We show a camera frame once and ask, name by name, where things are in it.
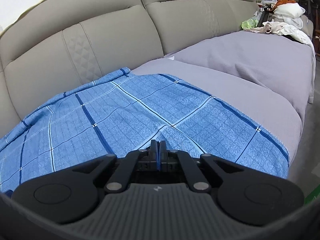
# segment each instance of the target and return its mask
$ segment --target metal screw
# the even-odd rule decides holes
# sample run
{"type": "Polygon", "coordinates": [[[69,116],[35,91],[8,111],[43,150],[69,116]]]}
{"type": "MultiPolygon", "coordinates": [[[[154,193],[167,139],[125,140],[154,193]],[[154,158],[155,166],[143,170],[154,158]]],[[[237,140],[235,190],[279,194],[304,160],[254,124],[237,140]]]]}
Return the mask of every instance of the metal screw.
{"type": "Polygon", "coordinates": [[[118,182],[111,182],[111,183],[107,184],[106,188],[108,190],[119,190],[122,188],[122,185],[118,182]]]}
{"type": "Polygon", "coordinates": [[[193,184],[193,187],[196,190],[206,190],[209,187],[209,184],[205,182],[196,182],[195,184],[193,184]]]}

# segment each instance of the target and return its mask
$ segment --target gripped blue fabric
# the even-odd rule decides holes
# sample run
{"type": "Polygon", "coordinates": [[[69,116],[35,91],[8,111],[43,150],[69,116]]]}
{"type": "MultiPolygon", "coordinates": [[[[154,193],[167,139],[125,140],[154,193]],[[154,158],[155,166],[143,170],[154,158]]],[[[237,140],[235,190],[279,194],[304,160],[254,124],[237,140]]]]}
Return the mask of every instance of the gripped blue fabric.
{"type": "Polygon", "coordinates": [[[171,75],[122,68],[56,95],[0,140],[0,191],[107,153],[124,157],[152,139],[288,174],[286,147],[228,103],[171,75]]]}

